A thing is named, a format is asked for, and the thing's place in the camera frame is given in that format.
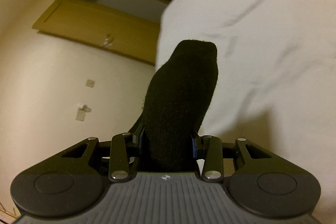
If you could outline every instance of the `silver screw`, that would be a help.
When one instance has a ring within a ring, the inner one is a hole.
[[[111,175],[114,179],[125,179],[128,177],[128,173],[124,170],[114,171]]]
[[[204,175],[207,179],[219,179],[221,177],[221,173],[214,170],[207,171]]]

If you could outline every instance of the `circular cap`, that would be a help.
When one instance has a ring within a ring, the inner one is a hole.
[[[205,172],[204,176],[207,179],[219,179],[221,177],[221,173],[218,171],[211,170],[211,171]]]
[[[123,170],[114,171],[111,175],[114,179],[125,179],[128,177],[128,173]]]
[[[64,172],[49,172],[35,180],[35,188],[44,194],[58,194],[68,190],[75,182],[73,176]]]
[[[270,194],[285,195],[296,188],[296,180],[282,173],[263,174],[258,178],[258,186]]]

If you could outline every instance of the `fuzzy black fabric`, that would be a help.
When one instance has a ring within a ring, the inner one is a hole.
[[[211,42],[180,42],[153,76],[143,112],[130,130],[145,123],[145,155],[139,170],[187,172],[198,169],[190,132],[198,131],[217,83],[217,48]]]

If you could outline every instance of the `cabinet door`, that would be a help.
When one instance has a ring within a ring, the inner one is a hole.
[[[155,64],[160,26],[82,0],[56,0],[33,28]]]

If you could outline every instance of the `wall socket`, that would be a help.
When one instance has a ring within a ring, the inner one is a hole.
[[[90,80],[90,79],[88,79],[87,81],[86,81],[86,84],[85,84],[85,86],[88,86],[89,88],[93,88],[94,86],[95,86],[95,81],[94,80]]]

